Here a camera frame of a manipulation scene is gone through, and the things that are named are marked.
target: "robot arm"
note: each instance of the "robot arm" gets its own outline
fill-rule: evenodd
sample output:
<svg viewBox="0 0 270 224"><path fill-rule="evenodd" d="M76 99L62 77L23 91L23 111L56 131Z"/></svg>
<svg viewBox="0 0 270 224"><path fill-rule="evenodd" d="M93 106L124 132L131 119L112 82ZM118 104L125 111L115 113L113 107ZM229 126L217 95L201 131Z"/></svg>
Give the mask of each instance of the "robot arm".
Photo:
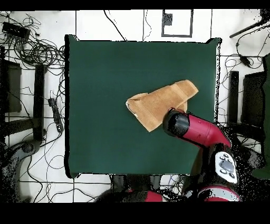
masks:
<svg viewBox="0 0 270 224"><path fill-rule="evenodd" d="M238 175L231 142L215 124L171 108L162 126L168 135L200 148L197 160L202 161L200 172L184 189L183 195L204 201L240 201L235 192Z"/></svg>

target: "floor tile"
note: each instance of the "floor tile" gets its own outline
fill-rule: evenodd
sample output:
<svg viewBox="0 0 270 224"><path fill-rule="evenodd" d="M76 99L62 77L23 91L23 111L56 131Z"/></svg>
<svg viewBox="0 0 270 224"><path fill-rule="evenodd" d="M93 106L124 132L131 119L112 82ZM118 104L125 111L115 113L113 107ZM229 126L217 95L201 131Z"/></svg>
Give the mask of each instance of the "floor tile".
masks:
<svg viewBox="0 0 270 224"><path fill-rule="evenodd" d="M252 66L253 68L257 68L258 66L260 66L260 62L253 58L254 60L254 65ZM263 71L263 65L261 65L259 68L257 69L251 69L245 65L243 65L242 63L240 63L239 57L234 56L234 57L220 57L220 82L222 83L223 81L223 85L220 85L219 88L219 122L225 122L224 119L224 114L227 114L227 103L228 103L228 82L229 82L229 72L230 71L239 71L239 94L238 94L238 122L240 122L240 116L242 114L242 99L243 99L243 93L241 91L243 91L243 80L245 78L246 74L251 74L251 73L255 73L255 72L260 72Z"/></svg>
<svg viewBox="0 0 270 224"><path fill-rule="evenodd" d="M95 197L111 188L110 184L75 184L74 202L93 202Z"/></svg>
<svg viewBox="0 0 270 224"><path fill-rule="evenodd" d="M161 37L162 10L148 10L144 23L145 41L172 41L172 42L201 42L205 43L210 39L211 10L194 10L192 38Z"/></svg>
<svg viewBox="0 0 270 224"><path fill-rule="evenodd" d="M141 41L143 10L106 10L120 33L129 41ZM123 41L103 10L77 11L76 35L79 40Z"/></svg>
<svg viewBox="0 0 270 224"><path fill-rule="evenodd" d="M80 174L75 183L111 183L107 174Z"/></svg>
<svg viewBox="0 0 270 224"><path fill-rule="evenodd" d="M260 21L259 10L213 10L212 37L222 38L220 54L231 55L237 53L238 39L248 33L245 32L234 38L229 36ZM241 55L258 55L265 38L270 32L269 28L246 35L239 41L238 51ZM260 55L269 53L270 47L266 44Z"/></svg>

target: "cable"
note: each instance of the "cable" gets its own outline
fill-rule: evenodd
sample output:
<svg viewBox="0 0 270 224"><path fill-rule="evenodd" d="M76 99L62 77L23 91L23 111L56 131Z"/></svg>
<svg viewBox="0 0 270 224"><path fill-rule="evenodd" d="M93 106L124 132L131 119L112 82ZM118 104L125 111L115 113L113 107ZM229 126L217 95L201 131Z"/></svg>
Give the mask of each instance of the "cable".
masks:
<svg viewBox="0 0 270 224"><path fill-rule="evenodd" d="M31 174L29 173L29 167L30 167L30 165L31 165L31 162L32 162L32 155L30 156L30 162L29 162L29 165L28 165L28 167L27 167L27 173L28 173L28 175L29 175L34 181L40 183L40 185L41 185L41 189L40 189L39 193L36 195L36 197L35 197L35 199L34 199L34 201L33 201L33 203L35 203L35 201L36 201L38 195L41 193L41 191L42 191L42 189L43 189L43 184L42 184L40 181L38 181L37 179L33 178L33 177L31 176Z"/></svg>
<svg viewBox="0 0 270 224"><path fill-rule="evenodd" d="M116 25L114 24L114 22L107 16L106 11L105 11L105 10L103 10L103 11L104 11L104 14L105 14L105 16L107 17L107 19L114 25L114 27L116 28L116 30L118 31L118 33L121 35L121 37L123 38L123 40L124 40L124 41L127 41L127 39L125 39L125 38L123 37L123 35L120 33L120 31L118 30L118 28L116 27Z"/></svg>
<svg viewBox="0 0 270 224"><path fill-rule="evenodd" d="M24 109L25 109L25 112L27 113L28 118L30 119L30 121L31 121L31 123L32 123L32 126L33 126L33 128L34 128L34 123L33 123L32 119L31 119L30 114L28 113L28 111L27 111L27 109L26 109L24 103L23 103L18 97L16 97L14 94L12 94L11 92L8 91L8 93L11 94L12 96L14 96L16 99L18 99L18 100L22 103L22 105L23 105L23 107L24 107Z"/></svg>
<svg viewBox="0 0 270 224"><path fill-rule="evenodd" d="M74 190L78 190L78 191L80 191L82 194L84 194L84 195L86 195L86 196L90 197L90 198L91 198L91 200L90 200L90 201L92 201L92 200L94 200L94 199L96 198L96 197L93 197L93 196L91 196L91 195L89 195L89 194L84 193L82 190L80 190L80 189L78 189L78 188L74 188L74 189L69 190L69 191L65 191L65 192L59 192L59 193L54 194L54 195L52 196L52 198L49 200L49 202L48 202L48 203L52 202L52 200L53 200L54 196L56 196L56 195L58 195L58 194L67 194L67 193L72 192L72 191L74 191Z"/></svg>
<svg viewBox="0 0 270 224"><path fill-rule="evenodd" d="M33 177L30 175L29 170L33 167L33 166L30 167L31 161L32 161L32 155L31 155L31 158L30 158L29 165L28 165L28 167L27 167L27 173L28 173L28 175L29 175L33 180L35 180L36 182L38 182L38 183L41 184L41 189L40 189L40 191L38 192L38 194L36 195L35 200L34 200L34 202L33 202L33 203L35 203L37 197L40 195L40 193L41 193L41 191L42 191L42 189L43 189L43 185L42 185L42 183L41 183L40 181L36 180L35 178L33 178Z"/></svg>
<svg viewBox="0 0 270 224"><path fill-rule="evenodd" d="M150 34L151 34L151 32L152 32L152 27L149 25L149 23L147 22L147 20L146 20L146 23L147 23L147 25L150 27L150 33L143 39L143 41L144 41L147 37L149 37Z"/></svg>
<svg viewBox="0 0 270 224"><path fill-rule="evenodd" d="M266 40L267 40L267 38L268 38L269 35L270 35L270 32L269 32L268 35L266 36L265 41L264 41L264 43L263 43L263 46L262 46L261 50L259 51L259 53L258 53L258 55L257 55L257 57L256 57L256 58L258 59L258 61L260 62L260 65L257 66L257 67L255 67L255 68L251 67L251 66L254 64L254 62L253 62L253 64L250 64L250 62L249 62L249 60L248 60L248 56L243 56L243 55L241 55L241 54L239 53L239 51L238 51L239 41L240 41L240 39L243 38L244 36L246 36L246 35L248 35L248 34L251 34L251 33L253 33L253 32L259 31L259 30L261 30L261 29L265 29L265 28L267 28L267 27L270 27L270 25L265 25L265 26L259 27L259 28L255 29L255 30L253 30L253 31L250 31L250 32L248 32L248 33L242 35L242 36L238 39L238 41L237 41L237 43L236 43L236 51L237 51L237 54L239 55L240 59L244 62L244 64L245 64L246 66L248 66L249 68L251 68L251 69L257 69L257 68L259 68L259 67L263 64L263 61L260 61L260 60L259 60L259 58L261 58L261 57L259 56L259 54L260 54L261 51L263 50L264 45L266 44Z"/></svg>
<svg viewBox="0 0 270 224"><path fill-rule="evenodd" d="M55 138L54 140L51 140L51 141L47 142L46 144L41 145L40 148L43 147L44 145L47 145L47 144L49 144L49 143L51 143L51 142L57 140L57 139L60 138L61 136L62 136L62 133L59 134L58 137ZM38 161L36 161L36 162L29 168L29 170L30 170L35 164L37 164L43 157L44 157L44 155L43 155Z"/></svg>
<svg viewBox="0 0 270 224"><path fill-rule="evenodd" d="M221 103L221 102L223 102L224 100L226 100L226 99L228 99L229 97L226 97L225 99L223 99L222 101L220 101L220 102L218 102L219 104Z"/></svg>

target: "black cable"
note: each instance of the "black cable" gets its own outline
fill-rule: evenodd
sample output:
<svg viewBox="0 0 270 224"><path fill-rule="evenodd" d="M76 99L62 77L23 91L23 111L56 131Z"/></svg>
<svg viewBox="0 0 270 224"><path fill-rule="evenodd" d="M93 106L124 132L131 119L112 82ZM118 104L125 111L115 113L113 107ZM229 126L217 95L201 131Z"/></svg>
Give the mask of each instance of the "black cable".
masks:
<svg viewBox="0 0 270 224"><path fill-rule="evenodd" d="M229 97L226 97L225 99L223 99L222 101L220 101L220 102L218 102L219 104L221 103L221 102L223 102L224 100L226 100L226 99L228 99Z"/></svg>
<svg viewBox="0 0 270 224"><path fill-rule="evenodd" d="M32 162L32 155L30 156L30 162L29 162L29 165L28 165L28 167L27 167L27 173L28 173L28 175L29 175L34 181L40 183L40 185L41 185L41 189L40 189L39 193L36 195L36 197L35 197L35 199L34 199L34 201L33 201L33 203L35 203L35 201L36 201L38 195L41 193L41 191L42 191L42 189L43 189L43 184L42 184L40 181L38 181L37 179L33 178L33 177L31 176L31 174L29 173L29 167L30 167L30 165L31 165L31 162Z"/></svg>
<svg viewBox="0 0 270 224"><path fill-rule="evenodd" d="M240 58L244 59L245 61L246 61L246 59L248 59L248 56L243 56L243 55L241 55L241 54L239 53L239 51L238 51L238 46L239 46L239 41L240 41L240 39L243 38L244 36L248 35L248 34L251 34L251 33L253 33L253 32L259 31L259 30L261 30L261 29L265 29L265 28L267 28L267 27L270 27L270 25L265 25L265 26L259 27L259 28L255 29L255 30L253 30L253 31L250 31L250 32L248 32L248 33L242 35L242 36L238 39L238 41L237 41L237 43L236 43L236 51L237 51L237 54L240 56ZM263 46L262 46L261 50L259 51L258 55L256 56L256 58L257 58L258 61L260 62L260 65L257 66L257 67L255 67L255 68L253 68L253 67L251 67L251 66L254 64L254 62L253 62L253 64L249 64L249 65L246 64L249 68L251 68L251 69L257 69L257 68L259 68L259 67L263 64L263 61L260 61L260 60L259 60L259 58L261 58L261 57L259 56L259 54L260 54L261 51L263 50L264 45L266 44L266 40L267 40L267 38L269 37L269 35L270 35L270 32L269 32L268 35L266 36L265 41L264 41L264 43L263 43Z"/></svg>
<svg viewBox="0 0 270 224"><path fill-rule="evenodd" d="M31 166L30 167L30 164L31 164L31 161L32 161L32 156L31 156L31 159L30 159L30 162L29 162L29 165L28 165L28 167L27 167L27 173L28 173L28 175L33 179L33 180L35 180L35 181L37 181L38 183L40 183L41 184L41 189L40 189L40 191L38 192L38 194L36 195L36 197L35 197L35 200L37 199L37 197L40 195L40 193L41 193L41 191L42 191L42 189L43 189L43 184L40 182L40 181L38 181L38 180L36 180L36 179L34 179L31 175L30 175L30 173L29 173L29 170L33 167L33 166Z"/></svg>
<svg viewBox="0 0 270 224"><path fill-rule="evenodd" d="M49 144L49 143L51 143L51 142L53 142L53 141L55 141L55 140L57 140L57 139L60 138L61 136L62 136L62 133L60 133L60 134L58 135L58 137L55 138L54 140L51 140L51 141L47 142L46 145ZM35 164L37 164L43 157L44 157L44 155L43 155L38 161L36 161L36 162L29 168L29 170L30 170Z"/></svg>
<svg viewBox="0 0 270 224"><path fill-rule="evenodd" d="M50 69L62 69L59 74L54 74L48 70L48 72L52 73L53 75L59 76L63 74L64 66L60 62L64 62L64 46L61 46L59 49L57 49L57 46L49 40L38 40L33 33L36 33L36 30L39 29L38 25L41 25L41 23L32 16L27 14L27 18L23 20L23 23L19 23L12 18L10 19L13 21L13 24L30 29L30 38L25 41L18 37L11 36L10 34L5 34L5 38L2 39L4 42L0 44L8 44L9 49L11 45L13 45L13 50L17 56L17 59L21 60L22 64L26 67L27 70L34 69L31 69L26 65L35 66L36 64L42 63ZM25 45L30 46L30 49L25 49Z"/></svg>
<svg viewBox="0 0 270 224"><path fill-rule="evenodd" d="M69 191L65 191L65 192L59 192L59 193L54 194L54 195L52 196L52 198L49 200L49 202L48 202L48 203L52 202L52 200L53 200L54 196L56 196L56 195L58 195L58 194L67 194L67 193L72 192L72 191L74 191L74 190L78 190L78 191L80 191L80 192L81 192L82 194L84 194L85 196L90 197L90 198L91 198L91 200L94 200L94 199L95 199L95 197L93 197L93 196L91 196L91 195L89 195L89 194L84 193L82 190L80 190L80 189L78 189L78 188L74 188L74 189L69 190Z"/></svg>
<svg viewBox="0 0 270 224"><path fill-rule="evenodd" d="M150 27L150 33L149 33L145 38L143 38L143 41L144 41L147 37L149 37L150 34L151 34L151 32L152 32L152 27L149 25L149 23L147 22L147 20L146 20L146 23L147 23L147 25Z"/></svg>
<svg viewBox="0 0 270 224"><path fill-rule="evenodd" d="M49 167L51 167L50 166L50 164L51 164L51 162L53 161L53 159L54 158L56 158L56 157L58 157L58 156L61 156L61 157L64 157L64 156L62 156L62 155L56 155L56 156L54 156L54 157L52 157L52 159L50 160L50 162L48 163L48 167L47 167L47 171L46 171L46 189L47 189L47 187L48 187L48 170L49 170ZM50 189L47 191L46 190L46 195L45 196L47 196L47 198L48 198L48 201L50 200Z"/></svg>
<svg viewBox="0 0 270 224"><path fill-rule="evenodd" d="M27 113L28 118L30 119L30 121L31 121L31 123L32 123L32 126L33 126L33 128L34 128L34 123L33 123L32 119L31 119L30 114L28 113L28 111L27 111L27 109L26 109L24 103L21 101L21 99L19 99L18 97L16 97L16 96L15 96L14 94L12 94L11 92L8 91L8 93L11 94L13 97L15 97L16 99L18 99L18 100L22 103L22 105L23 105L23 107L24 107L24 109L25 109L25 112Z"/></svg>
<svg viewBox="0 0 270 224"><path fill-rule="evenodd" d="M105 16L107 17L107 19L114 25L114 27L116 28L116 30L118 31L118 33L121 35L121 37L123 38L123 40L124 40L124 41L127 41L127 39L125 39L125 38L123 37L123 35L120 33L120 31L118 30L118 28L116 27L116 25L114 24L114 22L107 16L106 11L105 11L105 10L103 10L103 11L104 11L104 14L105 14Z"/></svg>

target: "dark green tabletop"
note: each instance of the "dark green tabletop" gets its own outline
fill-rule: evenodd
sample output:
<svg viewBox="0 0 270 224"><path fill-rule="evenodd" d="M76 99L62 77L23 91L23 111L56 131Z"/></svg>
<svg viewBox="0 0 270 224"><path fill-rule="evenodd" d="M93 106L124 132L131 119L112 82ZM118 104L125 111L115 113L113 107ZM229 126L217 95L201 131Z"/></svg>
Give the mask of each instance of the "dark green tabletop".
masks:
<svg viewBox="0 0 270 224"><path fill-rule="evenodd" d="M216 50L209 43L77 41L70 45L71 173L189 173L198 153L161 127L149 133L128 98L189 79L188 111L214 121Z"/></svg>

